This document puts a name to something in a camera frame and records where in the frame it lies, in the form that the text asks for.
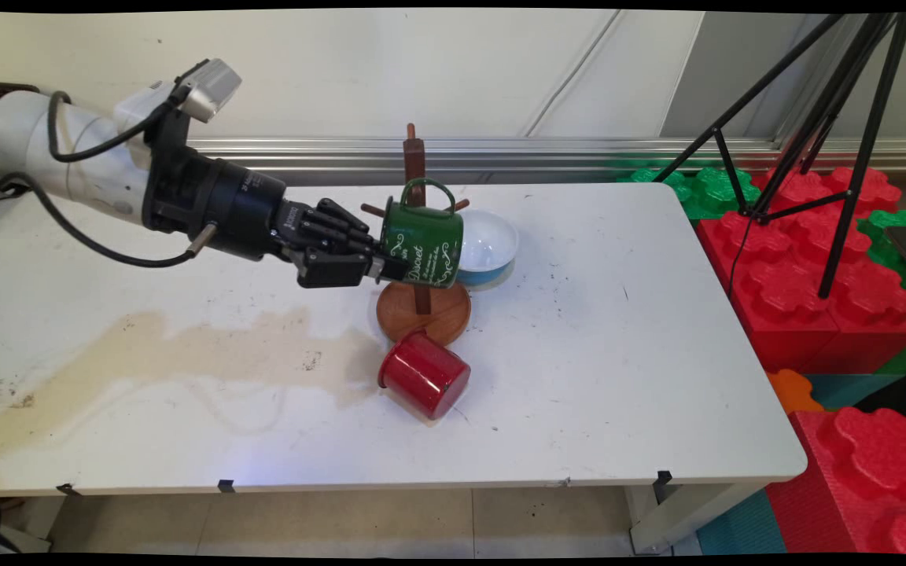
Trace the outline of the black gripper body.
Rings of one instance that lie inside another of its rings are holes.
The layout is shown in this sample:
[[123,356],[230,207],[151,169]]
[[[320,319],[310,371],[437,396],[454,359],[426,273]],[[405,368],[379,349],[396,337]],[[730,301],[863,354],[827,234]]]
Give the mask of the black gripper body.
[[321,248],[320,240],[288,228],[287,216],[307,205],[287,201],[286,184],[186,146],[153,152],[142,208],[149,230],[184,233],[190,239],[215,226],[209,248],[245,260],[266,255],[290,262],[290,252]]

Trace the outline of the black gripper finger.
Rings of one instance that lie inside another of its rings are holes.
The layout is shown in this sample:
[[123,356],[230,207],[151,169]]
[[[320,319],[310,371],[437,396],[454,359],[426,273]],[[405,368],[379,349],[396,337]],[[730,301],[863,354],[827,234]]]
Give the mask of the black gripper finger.
[[403,281],[412,266],[391,255],[331,254],[317,248],[295,252],[297,283],[303,288],[357,287],[364,279]]
[[310,246],[332,254],[373,255],[378,250],[368,225],[330,198],[321,198],[302,212],[301,236]]

